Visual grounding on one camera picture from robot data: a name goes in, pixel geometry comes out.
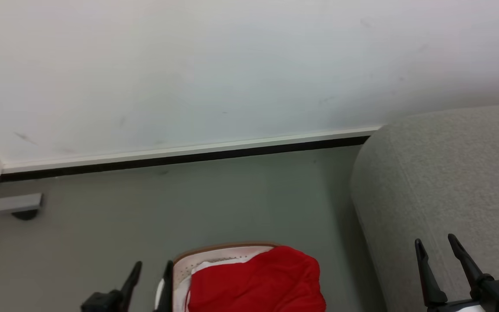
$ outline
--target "baseboard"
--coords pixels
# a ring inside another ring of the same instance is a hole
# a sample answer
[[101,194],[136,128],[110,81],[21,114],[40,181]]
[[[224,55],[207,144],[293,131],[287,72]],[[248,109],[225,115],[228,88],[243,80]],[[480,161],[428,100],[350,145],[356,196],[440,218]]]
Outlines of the baseboard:
[[363,144],[380,127],[4,164],[0,182]]

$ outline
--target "metal bracket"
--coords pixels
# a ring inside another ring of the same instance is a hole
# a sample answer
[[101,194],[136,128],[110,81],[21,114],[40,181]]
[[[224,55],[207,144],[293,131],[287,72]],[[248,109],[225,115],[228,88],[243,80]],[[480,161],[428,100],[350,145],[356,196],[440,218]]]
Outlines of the metal bracket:
[[0,215],[11,213],[21,220],[36,217],[42,207],[42,193],[0,198]]

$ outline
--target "floor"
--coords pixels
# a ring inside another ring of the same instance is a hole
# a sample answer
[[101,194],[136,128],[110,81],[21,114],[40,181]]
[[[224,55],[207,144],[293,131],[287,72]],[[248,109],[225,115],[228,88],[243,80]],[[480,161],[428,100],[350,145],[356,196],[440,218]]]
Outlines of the floor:
[[330,312],[385,311],[349,195],[359,146],[0,184],[44,193],[33,221],[0,216],[0,312],[79,311],[144,262],[131,312],[149,312],[167,260],[276,241],[315,257]]

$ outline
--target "scuff mark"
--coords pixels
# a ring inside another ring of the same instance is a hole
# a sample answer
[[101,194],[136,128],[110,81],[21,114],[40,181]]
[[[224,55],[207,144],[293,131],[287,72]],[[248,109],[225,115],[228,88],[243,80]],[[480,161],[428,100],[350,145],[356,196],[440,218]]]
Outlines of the scuff mark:
[[67,148],[67,147],[56,148],[55,151],[58,153],[63,153],[63,154],[76,154],[75,150],[73,150],[72,148]]
[[334,95],[332,95],[330,97],[325,97],[323,99],[320,99],[318,104],[319,104],[319,106],[322,106],[322,105],[328,104],[331,101],[334,101],[337,98],[338,97],[335,97]]
[[427,51],[429,48],[430,45],[428,43],[425,43],[417,49],[417,52],[423,53],[424,51]]
[[331,2],[330,0],[322,0],[321,1],[321,6],[319,8],[319,12],[317,14],[317,19],[315,20],[315,25],[320,25],[325,22],[325,15],[328,12],[328,8],[330,7]]
[[362,18],[359,20],[359,23],[361,24],[361,26],[363,26],[364,28],[372,28],[373,25],[366,19]]
[[125,122],[126,122],[126,116],[122,116],[119,120],[119,128],[122,128]]
[[29,142],[30,144],[34,144],[35,146],[38,145],[36,142],[34,142],[33,140],[31,140],[26,134],[18,133],[18,132],[13,132],[13,133],[14,133],[15,136],[18,136],[24,142]]

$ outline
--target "black trim strip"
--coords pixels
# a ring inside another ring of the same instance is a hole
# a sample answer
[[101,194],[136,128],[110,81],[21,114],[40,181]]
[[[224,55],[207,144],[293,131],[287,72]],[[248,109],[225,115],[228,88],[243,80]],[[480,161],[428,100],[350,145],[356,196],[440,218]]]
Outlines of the black trim strip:
[[354,138],[343,138],[334,140],[322,140],[315,142],[284,144],[277,146],[264,146],[256,148],[225,150],[222,152],[210,152],[202,154],[191,154],[182,156],[170,156],[162,158],[150,158],[141,160],[129,160],[126,162],[111,162],[108,164],[95,164],[87,166],[72,166],[67,168],[36,170],[29,172],[7,173],[0,176],[1,182],[14,182],[22,180],[34,180],[43,178],[53,178],[55,176],[70,176],[90,172],[103,172],[111,170],[123,170],[132,168],[142,168],[147,166],[162,166],[170,164],[182,164],[191,162],[202,162],[205,160],[216,160],[224,158],[236,158],[244,156],[255,156],[264,154],[276,154],[294,152],[297,150],[319,150],[323,148],[333,148],[340,146],[356,146],[365,143],[369,136],[357,136]]

